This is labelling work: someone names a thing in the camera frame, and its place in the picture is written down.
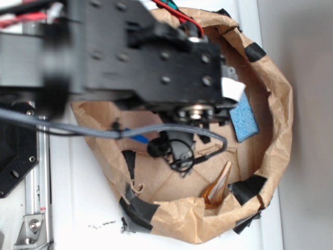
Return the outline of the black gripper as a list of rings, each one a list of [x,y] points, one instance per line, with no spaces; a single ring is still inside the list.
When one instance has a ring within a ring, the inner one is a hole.
[[[216,107],[204,104],[182,107],[174,118],[182,126],[194,126],[201,129],[209,129],[210,123],[224,126],[231,120],[230,112],[240,106],[245,95],[245,88],[245,84],[239,82],[236,69],[223,65],[221,78],[223,104]],[[186,176],[192,171],[194,165],[224,152],[227,148],[227,139],[223,137],[223,145],[220,149],[196,157],[194,135],[197,133],[188,129],[160,131],[159,137],[149,142],[147,152],[151,157],[164,159],[172,170]]]

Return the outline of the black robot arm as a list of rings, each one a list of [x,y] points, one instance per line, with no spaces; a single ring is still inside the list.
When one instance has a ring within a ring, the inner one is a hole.
[[[139,1],[30,1],[1,9],[1,27],[34,22],[35,34],[1,33],[1,102],[33,101],[48,118],[70,101],[112,101],[123,110],[149,110],[162,125],[128,131],[75,128],[80,135],[122,139],[149,132],[153,157],[173,161],[183,174],[210,155],[195,157],[194,135],[227,140],[209,131],[227,124],[244,85],[227,74],[219,45],[170,1],[157,1],[181,25],[157,20]],[[228,81],[234,87],[227,88]]]

